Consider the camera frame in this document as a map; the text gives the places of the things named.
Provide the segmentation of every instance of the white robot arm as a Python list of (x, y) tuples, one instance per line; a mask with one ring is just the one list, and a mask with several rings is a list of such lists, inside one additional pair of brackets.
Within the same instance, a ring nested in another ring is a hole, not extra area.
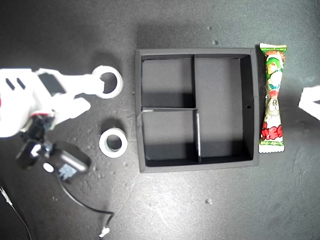
[[(113, 73), (117, 84), (110, 93), (103, 93), (100, 77)], [(123, 88), (120, 73), (110, 66), (98, 66), (92, 74), (70, 76), (57, 70), (40, 68), (0, 69), (0, 138), (11, 137), (28, 129), (35, 115), (54, 117), (50, 126), (74, 119), (88, 111), (90, 103), (79, 94), (97, 95), (103, 99), (116, 97)]]

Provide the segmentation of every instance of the white tape roll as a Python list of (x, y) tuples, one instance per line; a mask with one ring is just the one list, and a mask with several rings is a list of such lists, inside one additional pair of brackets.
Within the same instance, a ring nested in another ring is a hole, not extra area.
[(112, 99), (112, 98), (118, 96), (121, 93), (122, 88), (124, 87), (124, 80), (123, 80), (121, 74), (118, 72), (117, 69), (115, 69), (112, 66), (102, 66), (101, 65), (101, 66), (96, 67), (92, 72), (93, 75), (99, 76), (99, 77), (101, 77), (103, 74), (107, 74), (107, 73), (111, 73), (111, 74), (115, 75), (116, 86), (112, 92), (109, 92), (109, 93), (102, 92), (102, 93), (96, 94), (99, 98), (102, 98), (102, 99)]
[[(119, 137), (121, 141), (121, 147), (119, 149), (112, 149), (108, 146), (107, 139), (111, 135), (116, 135)], [(126, 152), (128, 147), (128, 140), (124, 131), (117, 127), (113, 127), (102, 133), (99, 141), (99, 147), (104, 155), (109, 158), (115, 159), (119, 158)]]

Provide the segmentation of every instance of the snack package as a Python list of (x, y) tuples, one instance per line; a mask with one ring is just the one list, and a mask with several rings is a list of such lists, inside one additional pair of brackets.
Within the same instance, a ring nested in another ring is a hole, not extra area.
[(260, 43), (265, 55), (266, 104), (262, 124), (259, 153), (277, 153), (285, 150), (279, 111), (278, 95), (284, 70), (286, 45)]

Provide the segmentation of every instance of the black wire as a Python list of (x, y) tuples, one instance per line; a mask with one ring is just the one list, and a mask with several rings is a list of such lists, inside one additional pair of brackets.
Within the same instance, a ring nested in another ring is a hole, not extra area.
[(56, 175), (57, 179), (58, 179), (58, 182), (59, 182), (59, 185), (60, 187), (62, 188), (62, 190), (64, 191), (64, 193), (69, 197), (71, 198), (76, 204), (78, 204), (79, 206), (83, 207), (83, 208), (86, 208), (86, 209), (89, 209), (90, 211), (92, 212), (95, 212), (95, 213), (98, 213), (98, 214), (106, 214), (106, 215), (110, 215), (109, 219), (106, 221), (106, 224), (105, 224), (105, 227), (107, 228), (109, 226), (109, 223), (111, 221), (111, 219), (114, 217), (115, 213), (112, 212), (112, 211), (104, 211), (104, 210), (98, 210), (98, 209), (95, 209), (95, 208), (92, 208), (84, 203), (82, 203), (81, 201), (79, 201), (78, 199), (76, 199), (70, 192), (68, 189), (66, 189), (65, 185), (63, 184), (63, 182), (61, 181), (61, 178)]
[(13, 208), (13, 210), (15, 211), (15, 213), (18, 215), (19, 219), (21, 220), (21, 222), (23, 223), (23, 225), (25, 226), (25, 229), (26, 231), (28, 232), (28, 235), (29, 235), (29, 240), (32, 240), (32, 237), (31, 237), (31, 233), (30, 233), (30, 230), (27, 226), (27, 224), (25, 223), (25, 221), (22, 219), (22, 217), (20, 216), (20, 214), (17, 212), (17, 210), (15, 209), (14, 206), (11, 206)]

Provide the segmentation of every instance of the black organizer box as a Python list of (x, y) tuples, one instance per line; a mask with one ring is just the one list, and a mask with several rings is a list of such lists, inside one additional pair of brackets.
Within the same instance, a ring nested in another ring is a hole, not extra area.
[(258, 164), (255, 49), (142, 49), (135, 64), (142, 173)]

